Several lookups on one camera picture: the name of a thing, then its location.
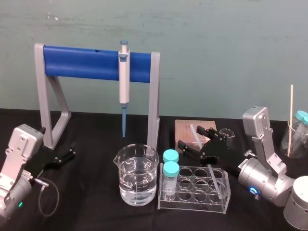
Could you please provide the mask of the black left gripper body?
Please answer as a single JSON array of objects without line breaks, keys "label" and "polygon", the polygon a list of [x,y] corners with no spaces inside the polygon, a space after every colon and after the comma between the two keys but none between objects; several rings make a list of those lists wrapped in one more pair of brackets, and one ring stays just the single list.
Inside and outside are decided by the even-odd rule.
[{"label": "black left gripper body", "polygon": [[37,178],[43,171],[59,170],[61,168],[59,159],[59,150],[53,150],[46,146],[41,146],[39,151],[27,162],[26,170],[30,172],[34,178]]}]

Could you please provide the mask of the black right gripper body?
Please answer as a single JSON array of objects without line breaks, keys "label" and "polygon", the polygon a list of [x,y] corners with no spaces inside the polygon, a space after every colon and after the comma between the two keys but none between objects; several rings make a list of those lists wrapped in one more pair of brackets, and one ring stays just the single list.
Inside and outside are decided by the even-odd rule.
[{"label": "black right gripper body", "polygon": [[201,166],[215,165],[238,178],[241,172],[239,165],[244,161],[244,155],[228,147],[226,138],[222,136],[211,134],[208,138],[210,140],[200,151]]}]

